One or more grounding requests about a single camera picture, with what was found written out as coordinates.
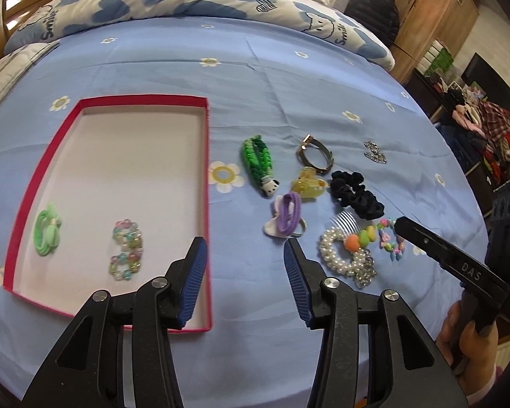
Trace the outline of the person's right hand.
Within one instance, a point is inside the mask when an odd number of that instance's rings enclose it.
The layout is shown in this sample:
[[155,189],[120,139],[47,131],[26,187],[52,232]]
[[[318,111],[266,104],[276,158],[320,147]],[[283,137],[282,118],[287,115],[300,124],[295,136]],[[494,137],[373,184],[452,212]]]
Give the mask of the person's right hand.
[[[456,301],[449,308],[436,339],[436,345],[449,365],[453,362],[452,350],[449,344],[460,316],[461,302]],[[498,330],[495,322],[486,337],[478,334],[473,321],[470,321],[461,333],[459,347],[467,359],[467,364],[456,379],[470,407],[477,407],[497,380],[497,343]]]

